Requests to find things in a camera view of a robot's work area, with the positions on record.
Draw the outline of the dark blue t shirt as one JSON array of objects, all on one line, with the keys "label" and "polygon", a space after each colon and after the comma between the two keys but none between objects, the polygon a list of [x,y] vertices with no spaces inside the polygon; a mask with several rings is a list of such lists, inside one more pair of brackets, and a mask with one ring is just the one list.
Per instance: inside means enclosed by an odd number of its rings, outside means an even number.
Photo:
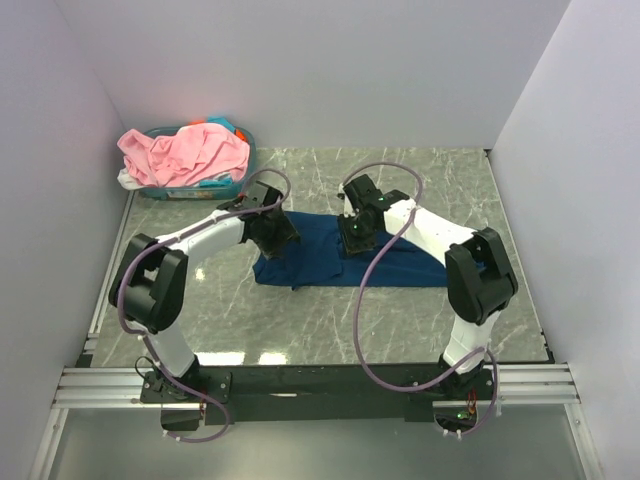
[{"label": "dark blue t shirt", "polygon": [[[261,285],[357,287],[367,267],[391,235],[380,232],[372,251],[345,254],[337,217],[289,212],[287,217],[301,236],[285,247],[281,258],[259,256],[253,265],[255,282]],[[438,288],[447,283],[445,267],[412,243],[399,239],[377,263],[369,287]]]}]

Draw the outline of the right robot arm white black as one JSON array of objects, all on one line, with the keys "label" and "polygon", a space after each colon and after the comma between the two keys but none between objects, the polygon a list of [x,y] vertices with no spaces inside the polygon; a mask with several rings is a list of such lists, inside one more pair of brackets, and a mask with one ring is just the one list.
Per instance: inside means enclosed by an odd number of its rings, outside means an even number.
[{"label": "right robot arm white black", "polygon": [[366,289],[377,263],[404,239],[444,267],[447,298],[455,313],[436,378],[399,386],[382,380],[367,363],[361,365],[362,369],[387,390],[417,393],[440,387],[449,398],[464,397],[482,371],[496,320],[519,289],[499,233],[490,227],[473,230],[455,224],[421,207],[417,197],[398,190],[384,193],[361,170],[348,176],[341,189],[346,210],[339,216],[338,225],[347,253],[370,249],[379,232],[390,236],[367,266],[359,288]]}]

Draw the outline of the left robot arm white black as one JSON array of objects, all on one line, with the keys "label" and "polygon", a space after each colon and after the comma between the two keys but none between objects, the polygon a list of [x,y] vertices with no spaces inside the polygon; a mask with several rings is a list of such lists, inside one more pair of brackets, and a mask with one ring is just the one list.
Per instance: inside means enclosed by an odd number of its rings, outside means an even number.
[{"label": "left robot arm white black", "polygon": [[121,328],[144,342],[164,389],[186,402],[207,389],[197,355],[179,326],[190,269],[246,242],[266,258],[299,239],[282,209],[287,194],[256,181],[211,214],[176,232],[135,235],[128,243],[108,300]]}]

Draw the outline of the teal laundry basket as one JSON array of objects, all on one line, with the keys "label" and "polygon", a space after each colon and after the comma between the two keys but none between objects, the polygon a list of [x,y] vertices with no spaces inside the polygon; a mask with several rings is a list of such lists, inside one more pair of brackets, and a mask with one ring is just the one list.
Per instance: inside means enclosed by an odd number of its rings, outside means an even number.
[{"label": "teal laundry basket", "polygon": [[234,181],[229,174],[221,174],[213,180],[200,182],[197,186],[159,188],[144,187],[138,193],[144,197],[154,200],[229,200],[241,193],[247,179],[257,170],[257,148],[253,137],[253,142],[247,143],[250,147],[250,155],[246,172],[237,181]]}]

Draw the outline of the pink t shirt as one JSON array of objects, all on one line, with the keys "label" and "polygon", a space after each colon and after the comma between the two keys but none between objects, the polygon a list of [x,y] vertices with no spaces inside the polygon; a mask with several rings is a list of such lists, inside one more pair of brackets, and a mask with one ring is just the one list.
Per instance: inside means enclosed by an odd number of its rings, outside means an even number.
[{"label": "pink t shirt", "polygon": [[213,123],[188,125],[155,138],[130,129],[117,146],[123,168],[144,187],[197,186],[221,174],[237,181],[246,172],[250,155],[247,143]]}]

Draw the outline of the orange garment in basket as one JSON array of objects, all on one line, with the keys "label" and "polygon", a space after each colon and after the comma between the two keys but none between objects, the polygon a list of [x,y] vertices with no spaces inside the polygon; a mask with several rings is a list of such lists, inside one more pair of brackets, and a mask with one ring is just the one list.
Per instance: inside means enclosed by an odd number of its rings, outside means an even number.
[{"label": "orange garment in basket", "polygon": [[253,142],[253,137],[246,130],[236,126],[230,120],[228,120],[226,117],[212,117],[212,116],[209,116],[209,117],[206,117],[206,118],[200,118],[200,119],[191,121],[191,122],[188,123],[188,125],[189,126],[193,126],[193,125],[198,125],[198,124],[203,124],[203,123],[213,123],[213,124],[221,125],[221,126],[225,127],[226,129],[228,129],[229,131],[231,131],[232,133],[234,133],[238,138],[240,138],[244,142],[246,142],[246,143]]}]

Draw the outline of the white garment in basket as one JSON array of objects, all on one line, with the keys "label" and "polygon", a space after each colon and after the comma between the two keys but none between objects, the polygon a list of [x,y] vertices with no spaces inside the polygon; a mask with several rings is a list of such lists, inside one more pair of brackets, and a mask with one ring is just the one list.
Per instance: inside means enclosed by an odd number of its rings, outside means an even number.
[{"label": "white garment in basket", "polygon": [[118,172],[117,181],[123,189],[128,191],[137,191],[144,188],[144,185],[141,185],[135,177],[131,176],[126,168]]}]

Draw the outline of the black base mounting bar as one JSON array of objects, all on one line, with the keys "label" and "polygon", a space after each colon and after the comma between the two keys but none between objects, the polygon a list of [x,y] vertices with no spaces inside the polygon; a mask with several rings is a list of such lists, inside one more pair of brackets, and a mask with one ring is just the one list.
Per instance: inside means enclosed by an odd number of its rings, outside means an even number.
[{"label": "black base mounting bar", "polygon": [[[385,364],[383,375],[413,386],[444,370],[434,363]],[[234,422],[404,419],[434,422],[434,402],[491,400],[491,371],[452,379],[418,393],[384,389],[359,365],[200,366],[195,380],[181,382],[220,402]],[[145,374],[140,402],[149,405],[202,402],[179,391],[154,368]]]}]

